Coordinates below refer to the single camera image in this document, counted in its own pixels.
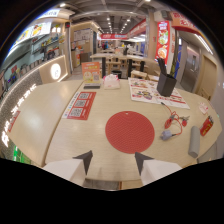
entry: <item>advertisement sign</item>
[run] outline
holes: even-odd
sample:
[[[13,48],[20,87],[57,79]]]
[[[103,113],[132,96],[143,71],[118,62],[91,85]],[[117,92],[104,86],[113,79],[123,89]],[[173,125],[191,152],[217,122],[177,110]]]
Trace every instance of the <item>advertisement sign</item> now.
[[[164,103],[167,106],[190,109],[176,88],[173,89],[170,97],[163,97],[157,91],[158,82],[136,78],[128,78],[128,81],[131,100],[155,104]]]
[[[74,41],[89,40],[90,29],[78,30],[74,32]]]
[[[108,40],[108,39],[118,39],[118,40],[126,40],[128,38],[127,35],[120,35],[120,34],[101,34],[101,39]]]
[[[33,28],[31,37],[49,34],[51,31],[51,22],[36,24]]]
[[[84,83],[100,83],[100,63],[82,63],[82,74]]]
[[[33,26],[26,28],[22,34],[18,37],[16,42],[13,44],[13,47],[15,47],[17,44],[22,43],[23,41],[27,40],[31,36],[31,32],[33,30]]]
[[[96,92],[77,92],[67,106],[62,118],[87,120]]]
[[[140,22],[139,24],[137,24],[134,28],[132,28],[129,33],[128,33],[128,38],[137,36],[143,32],[146,31],[146,19],[144,19],[142,22]]]
[[[159,22],[157,27],[157,46],[156,57],[163,58],[167,65],[169,45],[170,45],[170,26],[169,21]]]
[[[171,25],[173,28],[175,28],[176,30],[181,30],[200,35],[200,32],[197,29],[197,27],[192,22],[190,22],[186,17],[184,17],[178,12],[170,12],[170,14],[173,20]]]
[[[46,17],[57,17],[59,12],[60,12],[60,9],[48,10],[47,12],[43,13],[37,19],[46,18]]]
[[[77,66],[80,65],[80,54],[76,55],[76,63],[77,63]]]

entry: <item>ceiling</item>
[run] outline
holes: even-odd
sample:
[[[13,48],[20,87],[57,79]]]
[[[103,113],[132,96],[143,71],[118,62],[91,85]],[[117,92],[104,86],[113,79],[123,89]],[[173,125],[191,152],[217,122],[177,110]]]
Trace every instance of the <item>ceiling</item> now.
[[[122,34],[126,34],[140,23],[149,14],[149,11],[170,10],[155,0],[150,2],[145,0],[70,0],[64,1],[64,3],[63,8],[74,11],[75,15],[72,17],[74,23],[94,20],[101,27],[103,33],[121,33],[124,27]]]

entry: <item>doorway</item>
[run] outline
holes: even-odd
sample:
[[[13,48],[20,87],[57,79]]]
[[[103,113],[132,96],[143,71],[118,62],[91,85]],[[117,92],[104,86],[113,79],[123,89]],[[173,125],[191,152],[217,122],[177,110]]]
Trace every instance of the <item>doorway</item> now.
[[[217,65],[203,55],[200,80],[195,93],[211,100],[217,83]]]

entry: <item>stool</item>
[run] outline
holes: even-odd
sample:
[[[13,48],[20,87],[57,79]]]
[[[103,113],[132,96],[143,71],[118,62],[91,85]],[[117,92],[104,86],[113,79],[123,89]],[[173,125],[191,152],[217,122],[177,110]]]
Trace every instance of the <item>stool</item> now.
[[[135,77],[141,77],[143,79],[146,79],[147,78],[147,73],[133,70],[131,72],[131,78],[135,78]]]

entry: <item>menu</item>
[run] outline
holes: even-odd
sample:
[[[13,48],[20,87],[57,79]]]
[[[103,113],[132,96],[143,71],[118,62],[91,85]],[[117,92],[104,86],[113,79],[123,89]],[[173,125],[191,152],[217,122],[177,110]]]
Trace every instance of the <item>menu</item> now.
[[[18,39],[16,40],[16,42],[13,44],[12,47],[15,47],[16,45],[22,43],[23,41],[27,40],[30,38],[31,33],[33,30],[33,26],[26,28],[22,34],[20,34],[20,36],[18,37]]]
[[[33,28],[31,37],[49,34],[51,31],[51,22],[36,24]]]
[[[156,46],[156,57],[163,58],[165,64],[167,65],[168,54],[169,54],[169,45],[170,45],[170,26],[169,21],[159,22],[157,28],[157,46]]]
[[[77,92],[67,106],[62,118],[87,120],[96,92]]]
[[[100,63],[82,63],[83,80],[85,83],[100,83]]]
[[[157,91],[158,82],[136,78],[129,78],[128,81],[132,100],[156,104],[162,102],[167,106],[190,109],[176,88],[170,97],[163,97]]]

